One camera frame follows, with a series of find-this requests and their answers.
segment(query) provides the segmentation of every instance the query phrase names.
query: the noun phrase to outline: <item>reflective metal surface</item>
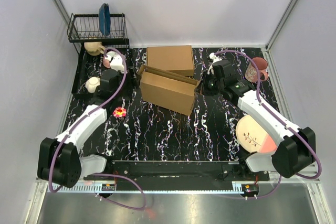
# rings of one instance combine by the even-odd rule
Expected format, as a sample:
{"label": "reflective metal surface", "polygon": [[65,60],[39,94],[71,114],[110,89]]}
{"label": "reflective metal surface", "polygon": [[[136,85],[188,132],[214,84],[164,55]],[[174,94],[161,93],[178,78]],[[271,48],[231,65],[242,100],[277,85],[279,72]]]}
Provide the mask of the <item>reflective metal surface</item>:
{"label": "reflective metal surface", "polygon": [[[260,194],[271,189],[261,185]],[[282,184],[272,196],[233,200],[221,195],[147,195],[148,209],[138,212],[99,201],[93,194],[48,193],[38,223],[318,223],[306,185]],[[140,206],[141,195],[112,195]]]}

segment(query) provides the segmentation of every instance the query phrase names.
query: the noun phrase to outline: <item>marble tabletop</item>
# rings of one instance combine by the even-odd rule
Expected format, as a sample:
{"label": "marble tabletop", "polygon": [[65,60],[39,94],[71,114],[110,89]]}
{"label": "marble tabletop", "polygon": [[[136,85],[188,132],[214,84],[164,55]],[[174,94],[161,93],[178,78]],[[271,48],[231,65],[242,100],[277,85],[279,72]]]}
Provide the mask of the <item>marble tabletop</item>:
{"label": "marble tabletop", "polygon": [[[224,48],[238,50],[253,57],[263,57],[260,48]],[[209,66],[208,55],[223,48],[193,48],[195,75],[199,80]],[[146,48],[131,48],[130,57],[138,68],[146,63]],[[222,54],[233,63],[244,78],[248,62],[232,53]],[[102,59],[95,57],[86,64],[86,78],[99,77]],[[261,84],[261,95],[278,110],[271,77]],[[84,111],[87,102],[72,98],[65,129]],[[191,116],[181,115],[142,101],[140,89],[135,89],[129,102],[123,103],[127,116],[111,116],[85,142],[81,155],[102,153],[115,160],[130,161],[231,161],[238,159],[240,146],[235,127],[245,113],[225,101],[220,95],[197,95]]]}

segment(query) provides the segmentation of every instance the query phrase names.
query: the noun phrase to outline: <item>pink mug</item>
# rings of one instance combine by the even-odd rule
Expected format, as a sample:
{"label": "pink mug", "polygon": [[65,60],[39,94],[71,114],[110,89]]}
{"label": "pink mug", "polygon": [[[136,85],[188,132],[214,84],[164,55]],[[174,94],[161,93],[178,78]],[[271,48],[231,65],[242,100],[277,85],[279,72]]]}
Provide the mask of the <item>pink mug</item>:
{"label": "pink mug", "polygon": [[[266,68],[268,66],[267,61],[261,57],[253,58],[252,61],[257,65],[260,71],[260,80],[266,81],[268,79],[268,73],[266,72]],[[255,69],[255,67],[252,66],[251,63],[247,67],[247,70],[245,72],[245,78],[250,82],[258,81],[257,70]]]}

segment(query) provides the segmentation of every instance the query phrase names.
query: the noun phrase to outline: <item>black wire dish rack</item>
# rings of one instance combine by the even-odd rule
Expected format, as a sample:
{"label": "black wire dish rack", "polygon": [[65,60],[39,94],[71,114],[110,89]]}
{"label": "black wire dish rack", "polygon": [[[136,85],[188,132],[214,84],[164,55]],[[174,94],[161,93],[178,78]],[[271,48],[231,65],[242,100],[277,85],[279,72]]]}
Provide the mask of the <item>black wire dish rack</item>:
{"label": "black wire dish rack", "polygon": [[128,66],[132,63],[129,59],[130,41],[127,37],[125,14],[110,14],[110,21],[111,29],[105,36],[99,30],[98,14],[71,14],[67,30],[69,42],[81,44],[72,86],[75,99],[88,99],[93,96],[92,93],[87,92],[85,82],[90,77],[100,77],[101,71],[105,68],[102,65],[102,56],[92,56],[86,53],[85,42],[102,42],[105,47],[118,48],[126,56]]}

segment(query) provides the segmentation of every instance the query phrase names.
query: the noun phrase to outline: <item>cardboard box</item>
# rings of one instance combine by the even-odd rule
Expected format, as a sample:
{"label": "cardboard box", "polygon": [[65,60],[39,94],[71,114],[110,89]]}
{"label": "cardboard box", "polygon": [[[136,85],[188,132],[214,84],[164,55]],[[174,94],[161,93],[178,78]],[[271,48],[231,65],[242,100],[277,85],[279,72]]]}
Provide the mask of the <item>cardboard box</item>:
{"label": "cardboard box", "polygon": [[142,65],[140,89],[142,99],[157,106],[191,115],[195,103],[197,80],[177,73]]}
{"label": "cardboard box", "polygon": [[147,66],[183,76],[194,76],[191,46],[147,47]]}

